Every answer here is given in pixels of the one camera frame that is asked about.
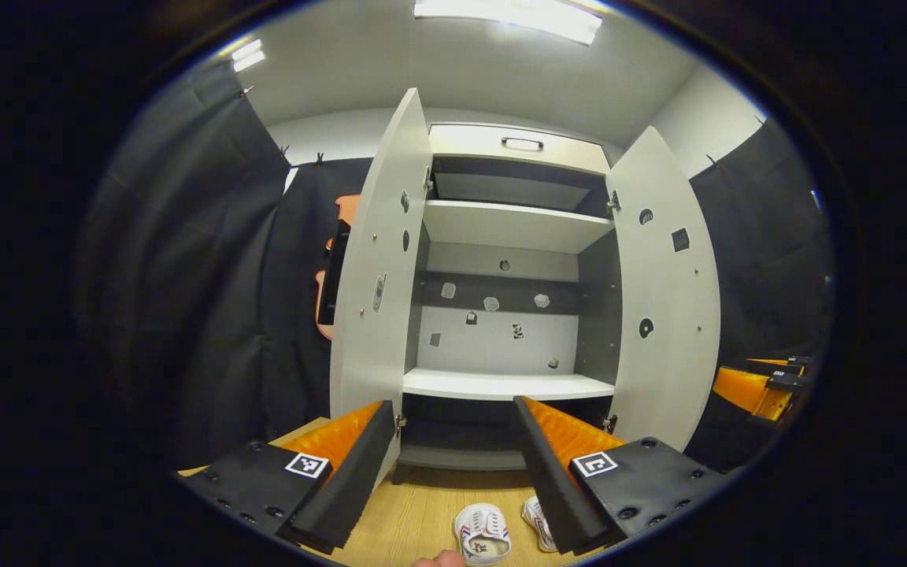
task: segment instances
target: door handle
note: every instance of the door handle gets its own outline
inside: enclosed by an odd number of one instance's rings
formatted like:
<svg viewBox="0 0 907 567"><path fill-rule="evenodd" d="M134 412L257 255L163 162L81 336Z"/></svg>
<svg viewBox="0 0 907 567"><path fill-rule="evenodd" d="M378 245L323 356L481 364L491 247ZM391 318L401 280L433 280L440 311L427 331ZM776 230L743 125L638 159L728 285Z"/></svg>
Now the door handle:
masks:
<svg viewBox="0 0 907 567"><path fill-rule="evenodd" d="M537 151L544 150L544 142L543 142L543 141L540 141L540 140L512 139L512 137L505 137L505 138L503 139L503 145L509 147L508 142L509 142L510 140L525 141L526 143L536 143L536 144L537 144Z"/></svg>

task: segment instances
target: sneaker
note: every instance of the sneaker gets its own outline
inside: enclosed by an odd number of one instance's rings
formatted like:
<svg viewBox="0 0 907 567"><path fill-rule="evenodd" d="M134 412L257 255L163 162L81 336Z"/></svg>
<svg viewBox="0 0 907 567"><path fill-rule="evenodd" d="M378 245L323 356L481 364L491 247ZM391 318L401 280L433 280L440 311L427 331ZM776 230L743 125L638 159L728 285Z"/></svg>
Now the sneaker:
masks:
<svg viewBox="0 0 907 567"><path fill-rule="evenodd" d="M541 512L541 503L537 502L537 496L532 496L523 503L523 510L520 517L530 524L537 531L537 547L547 553L557 552L554 539L551 539L551 531L548 530L548 521L544 519L544 513Z"/></svg>
<svg viewBox="0 0 907 567"><path fill-rule="evenodd" d="M453 521L453 533L468 565L494 565L510 553L510 532L496 506L476 503L465 507Z"/></svg>

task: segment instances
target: white wall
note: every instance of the white wall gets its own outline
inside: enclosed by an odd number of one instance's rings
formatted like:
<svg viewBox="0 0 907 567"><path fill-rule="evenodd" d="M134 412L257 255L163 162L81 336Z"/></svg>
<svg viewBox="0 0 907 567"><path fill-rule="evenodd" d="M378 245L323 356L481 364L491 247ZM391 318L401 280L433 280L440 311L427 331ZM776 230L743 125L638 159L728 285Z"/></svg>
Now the white wall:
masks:
<svg viewBox="0 0 907 567"><path fill-rule="evenodd" d="M451 108L425 108L426 122L488 122L494 124L507 124L512 126L538 128L551 130L562 134L582 137L595 143L600 141L590 139L577 132L569 132L561 128L488 112L474 112ZM373 158L377 154L377 145L383 137L384 130L394 114L393 108L371 108L366 110L350 110L334 112L310 118L300 118L289 122L282 122L268 126L272 139L280 147L289 146L285 157L292 165L309 164L317 161L317 152L324 152L324 160ZM609 162L614 164L622 157L622 150L615 145L600 143L605 148Z"/></svg>
<svg viewBox="0 0 907 567"><path fill-rule="evenodd" d="M690 179L744 143L765 113L712 69L699 65L650 125L656 127Z"/></svg>

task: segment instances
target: cabinet door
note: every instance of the cabinet door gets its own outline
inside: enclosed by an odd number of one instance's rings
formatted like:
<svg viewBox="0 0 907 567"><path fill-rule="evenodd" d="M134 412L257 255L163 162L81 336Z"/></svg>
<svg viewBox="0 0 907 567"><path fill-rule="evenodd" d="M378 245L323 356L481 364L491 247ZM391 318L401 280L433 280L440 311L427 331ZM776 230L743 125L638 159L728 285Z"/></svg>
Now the cabinet door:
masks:
<svg viewBox="0 0 907 567"><path fill-rule="evenodd" d="M608 172L622 272L615 435L652 435L683 451L713 387L720 286L713 242L691 185L647 128Z"/></svg>
<svg viewBox="0 0 907 567"><path fill-rule="evenodd" d="M342 263L331 342L331 417L379 399L390 399L394 412L401 412L415 254L431 162L418 90L409 89L370 165ZM395 438L378 482L398 448Z"/></svg>

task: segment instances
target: fluorescent light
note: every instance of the fluorescent light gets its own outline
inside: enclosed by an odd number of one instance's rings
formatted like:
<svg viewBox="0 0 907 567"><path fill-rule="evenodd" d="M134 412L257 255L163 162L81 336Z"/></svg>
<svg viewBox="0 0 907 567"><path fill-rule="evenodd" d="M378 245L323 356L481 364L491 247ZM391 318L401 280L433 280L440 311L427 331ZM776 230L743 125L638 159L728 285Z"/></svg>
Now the fluorescent light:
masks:
<svg viewBox="0 0 907 567"><path fill-rule="evenodd" d="M557 0L416 0L416 18L500 21L554 33L589 46L601 18Z"/></svg>
<svg viewBox="0 0 907 567"><path fill-rule="evenodd" d="M242 58L242 60L234 62L233 71L241 72L243 69L247 69L250 65L256 64L256 62L264 60L264 51L257 51L255 54L249 54L247 57Z"/></svg>
<svg viewBox="0 0 907 567"><path fill-rule="evenodd" d="M261 40L255 39L253 42L246 44L237 51L233 51L233 61L240 61L242 58L247 57L247 55L259 50L261 50Z"/></svg>

